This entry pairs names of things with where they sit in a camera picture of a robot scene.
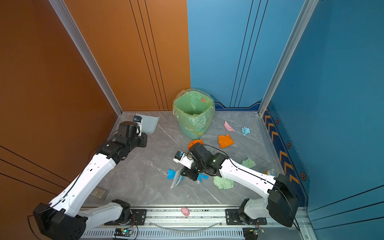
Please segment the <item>grey-green hand brush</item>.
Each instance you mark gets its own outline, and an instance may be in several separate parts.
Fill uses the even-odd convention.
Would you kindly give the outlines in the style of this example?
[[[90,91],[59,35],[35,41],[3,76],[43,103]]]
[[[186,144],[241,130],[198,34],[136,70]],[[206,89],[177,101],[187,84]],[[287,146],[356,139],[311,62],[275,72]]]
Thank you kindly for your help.
[[[181,175],[181,172],[182,172],[183,169],[179,169],[177,171],[175,171],[175,176],[174,176],[174,179],[173,179],[173,182],[171,184],[171,189],[177,187],[179,185],[179,183],[181,182],[183,176]]]

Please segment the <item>grey-green plastic dustpan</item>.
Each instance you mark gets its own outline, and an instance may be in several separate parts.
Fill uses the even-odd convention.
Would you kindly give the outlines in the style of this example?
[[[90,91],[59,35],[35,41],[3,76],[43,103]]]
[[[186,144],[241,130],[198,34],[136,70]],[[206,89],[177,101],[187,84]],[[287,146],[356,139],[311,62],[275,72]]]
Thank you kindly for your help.
[[[135,115],[135,122],[140,124],[141,132],[144,134],[153,134],[156,130],[159,117],[146,116],[141,114]]]

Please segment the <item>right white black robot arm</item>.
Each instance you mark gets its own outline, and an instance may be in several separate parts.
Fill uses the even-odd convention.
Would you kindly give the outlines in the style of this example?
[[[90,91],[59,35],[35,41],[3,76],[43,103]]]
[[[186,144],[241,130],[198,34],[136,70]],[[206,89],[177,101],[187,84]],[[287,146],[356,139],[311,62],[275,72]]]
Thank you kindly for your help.
[[[187,153],[176,152],[174,162],[183,165],[181,175],[197,181],[199,174],[232,180],[261,196],[244,199],[235,214],[245,225],[258,225],[258,219],[271,217],[285,227],[298,227],[296,213],[301,200],[295,185],[282,174],[270,176],[234,162],[225,152],[212,154],[207,145],[196,143]]]

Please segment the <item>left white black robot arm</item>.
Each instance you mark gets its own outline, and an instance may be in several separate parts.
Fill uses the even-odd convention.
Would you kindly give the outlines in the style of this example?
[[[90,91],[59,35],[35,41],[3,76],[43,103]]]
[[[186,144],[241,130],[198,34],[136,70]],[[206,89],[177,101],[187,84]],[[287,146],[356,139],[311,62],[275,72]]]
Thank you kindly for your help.
[[[51,240],[78,240],[84,232],[108,222],[126,225],[133,221],[130,204],[112,202],[88,211],[81,208],[99,182],[125,160],[135,148],[144,148],[148,136],[142,131],[142,117],[122,122],[117,134],[101,144],[85,169],[49,204],[40,203],[33,211],[40,233]]]

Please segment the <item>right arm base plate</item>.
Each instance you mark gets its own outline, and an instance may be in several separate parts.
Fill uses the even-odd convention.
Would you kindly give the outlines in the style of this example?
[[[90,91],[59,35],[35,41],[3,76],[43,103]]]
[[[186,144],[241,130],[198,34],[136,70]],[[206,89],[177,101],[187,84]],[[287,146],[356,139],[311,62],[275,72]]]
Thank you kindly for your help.
[[[249,216],[241,212],[239,209],[226,209],[225,215],[226,215],[226,223],[229,226],[234,226],[234,225],[264,226],[268,224],[266,218],[251,219]]]

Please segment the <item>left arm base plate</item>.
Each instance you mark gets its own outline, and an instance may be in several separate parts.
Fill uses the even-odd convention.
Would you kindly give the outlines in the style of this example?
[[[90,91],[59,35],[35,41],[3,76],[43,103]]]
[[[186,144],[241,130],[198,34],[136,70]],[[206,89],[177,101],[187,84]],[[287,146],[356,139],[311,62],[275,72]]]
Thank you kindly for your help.
[[[105,223],[105,226],[143,226],[147,217],[146,209],[130,209],[129,217]]]

